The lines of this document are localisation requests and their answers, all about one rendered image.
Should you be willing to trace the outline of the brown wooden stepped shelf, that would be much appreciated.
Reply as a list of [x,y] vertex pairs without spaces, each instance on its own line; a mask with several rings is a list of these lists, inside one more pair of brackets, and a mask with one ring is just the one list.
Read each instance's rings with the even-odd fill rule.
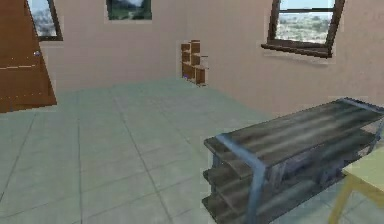
[[201,60],[205,55],[201,54],[201,44],[199,40],[190,40],[180,46],[181,50],[181,77],[188,75],[187,81],[197,85],[207,85],[208,67],[203,65]]

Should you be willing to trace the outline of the grey wood metal shelf unit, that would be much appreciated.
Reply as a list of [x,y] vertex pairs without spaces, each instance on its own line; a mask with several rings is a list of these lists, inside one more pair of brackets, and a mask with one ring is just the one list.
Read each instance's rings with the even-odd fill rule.
[[204,140],[202,203],[217,224],[269,224],[343,178],[384,129],[384,107],[350,97]]

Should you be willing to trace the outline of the framed landscape picture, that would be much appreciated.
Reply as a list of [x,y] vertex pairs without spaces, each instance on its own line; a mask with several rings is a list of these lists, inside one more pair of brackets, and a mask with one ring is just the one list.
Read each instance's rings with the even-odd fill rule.
[[109,20],[151,20],[151,0],[106,0]]

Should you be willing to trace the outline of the dark framed window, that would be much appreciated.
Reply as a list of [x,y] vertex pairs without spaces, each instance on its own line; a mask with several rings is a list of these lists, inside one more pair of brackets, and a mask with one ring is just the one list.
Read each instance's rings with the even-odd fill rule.
[[272,0],[263,49],[331,58],[346,0]]
[[27,0],[40,41],[62,41],[54,0]]

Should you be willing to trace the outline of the brown wooden room door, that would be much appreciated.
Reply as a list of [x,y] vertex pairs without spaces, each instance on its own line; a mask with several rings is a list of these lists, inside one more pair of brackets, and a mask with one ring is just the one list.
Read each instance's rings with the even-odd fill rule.
[[0,0],[0,113],[57,104],[27,0]]

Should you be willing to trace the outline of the pale yellow table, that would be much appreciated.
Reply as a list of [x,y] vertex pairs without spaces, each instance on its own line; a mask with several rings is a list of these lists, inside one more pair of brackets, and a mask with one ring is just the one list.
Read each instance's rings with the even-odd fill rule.
[[374,149],[366,156],[342,169],[344,184],[336,197],[328,224],[338,224],[345,204],[353,191],[363,194],[379,208],[384,208],[384,147]]

